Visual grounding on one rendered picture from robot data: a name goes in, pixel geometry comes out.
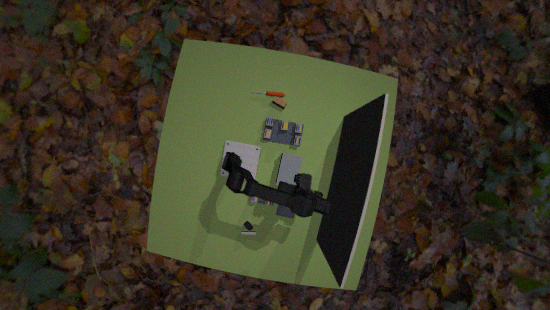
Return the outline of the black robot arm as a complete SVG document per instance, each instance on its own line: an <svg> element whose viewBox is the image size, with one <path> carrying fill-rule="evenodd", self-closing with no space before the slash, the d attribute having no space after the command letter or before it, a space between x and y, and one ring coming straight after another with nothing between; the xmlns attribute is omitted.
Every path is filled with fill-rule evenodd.
<svg viewBox="0 0 550 310"><path fill-rule="evenodd" d="M262 184L253 179L250 171L240 167L240 156L234 152L227 152L222 169L229 172L226 185L235 193L244 193L247 196L256 196L283 206L288 207L296 216L312 216L313 211L327 215L330 211L331 201L319 197L316 193L299 191L297 193L286 193ZM245 180L246 185L243 191L241 187ZM296 189L306 189L310 191L312 185L312 175L295 175Z"/></svg>

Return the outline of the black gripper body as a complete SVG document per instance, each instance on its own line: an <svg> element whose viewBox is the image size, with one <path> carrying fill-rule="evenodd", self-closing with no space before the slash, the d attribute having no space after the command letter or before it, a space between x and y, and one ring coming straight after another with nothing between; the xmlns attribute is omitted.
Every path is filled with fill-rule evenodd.
<svg viewBox="0 0 550 310"><path fill-rule="evenodd" d="M286 192L286 193L297 193L299 191L305 191L305 192L312 192L312 191L308 191L308 190L305 190L305 189L293 189L293 188L290 188L289 189L289 184L288 183L285 183L285 182L279 182L279 186L278 186L278 189L277 190L280 190L280 191L283 191L283 192ZM316 193L319 197L323 197L323 194L322 192L319 192L319 191L313 191L314 193Z"/></svg>

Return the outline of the orange-handled screwdriver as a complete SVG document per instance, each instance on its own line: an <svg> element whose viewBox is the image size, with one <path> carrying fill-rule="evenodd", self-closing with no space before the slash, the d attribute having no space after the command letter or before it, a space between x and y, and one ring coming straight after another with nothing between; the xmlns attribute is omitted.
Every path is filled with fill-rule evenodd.
<svg viewBox="0 0 550 310"><path fill-rule="evenodd" d="M252 93L266 93L267 95L271 95L271 96L279 96L279 97L284 97L285 96L285 93L282 93L282 92L274 92L274 91L270 91L270 92L253 92Z"/></svg>

